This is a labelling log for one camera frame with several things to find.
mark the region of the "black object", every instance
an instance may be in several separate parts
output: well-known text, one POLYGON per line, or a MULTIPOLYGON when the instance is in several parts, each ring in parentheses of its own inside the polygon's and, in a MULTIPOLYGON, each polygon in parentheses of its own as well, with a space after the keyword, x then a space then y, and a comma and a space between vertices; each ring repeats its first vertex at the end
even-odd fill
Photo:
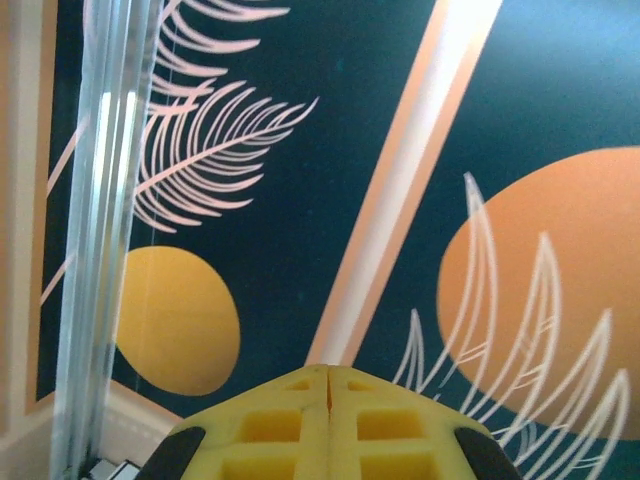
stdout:
POLYGON ((456 439, 478 480, 521 480, 498 442, 473 430, 457 428, 456 439))
POLYGON ((180 480, 205 434, 204 428, 191 427, 165 438, 136 480, 180 480))

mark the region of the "yellow plastic object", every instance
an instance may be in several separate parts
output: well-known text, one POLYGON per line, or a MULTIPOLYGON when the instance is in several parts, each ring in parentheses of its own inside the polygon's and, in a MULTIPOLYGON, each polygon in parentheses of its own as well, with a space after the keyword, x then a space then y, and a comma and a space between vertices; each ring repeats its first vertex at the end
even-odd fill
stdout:
POLYGON ((182 480, 475 480, 454 435, 485 427, 347 367, 310 366, 188 418, 182 480))

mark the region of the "black rubber corner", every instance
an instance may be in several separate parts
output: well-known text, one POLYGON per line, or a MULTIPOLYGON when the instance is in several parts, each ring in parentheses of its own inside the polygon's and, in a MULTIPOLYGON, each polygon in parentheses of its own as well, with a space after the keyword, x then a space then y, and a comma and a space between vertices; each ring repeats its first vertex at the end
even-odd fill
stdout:
POLYGON ((165 438, 135 480, 180 480, 205 434, 191 427, 165 438))
POLYGON ((521 480, 498 442, 472 428, 457 428, 456 439, 478 480, 521 480))

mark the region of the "yellow circle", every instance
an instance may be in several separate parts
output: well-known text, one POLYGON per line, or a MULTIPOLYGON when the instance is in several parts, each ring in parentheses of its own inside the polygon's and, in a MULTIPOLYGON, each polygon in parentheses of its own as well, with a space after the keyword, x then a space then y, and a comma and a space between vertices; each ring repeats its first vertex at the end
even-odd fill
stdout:
POLYGON ((181 395, 222 386, 240 349, 238 314, 222 278, 174 247, 127 255, 117 345, 152 385, 181 395))
MULTIPOLYGON (((640 343, 640 148, 596 150, 548 165, 495 195, 486 210, 498 266, 498 313, 494 346, 480 388, 487 391, 507 361, 526 308, 539 234, 546 231, 560 271, 562 313, 551 371, 538 403, 569 373, 603 311, 611 308, 606 364, 573 430, 584 427, 616 372, 626 369, 631 407, 623 437, 639 439, 640 362, 635 357, 640 343)), ((464 290, 469 238, 467 221, 449 243, 440 265, 438 321, 445 341, 464 290)), ((481 309, 480 318, 487 318, 487 301, 481 309)), ((469 345, 482 343, 483 331, 476 329, 469 345)), ((459 357, 462 342, 456 344, 454 358, 459 357)), ((463 363, 460 370, 472 379, 478 365, 477 361, 463 363)), ((494 399, 501 397, 517 371, 516 367, 509 370, 494 399)), ((519 410, 528 391, 514 391, 506 406, 519 410)), ((565 389, 537 420, 553 421, 573 391, 565 389)))

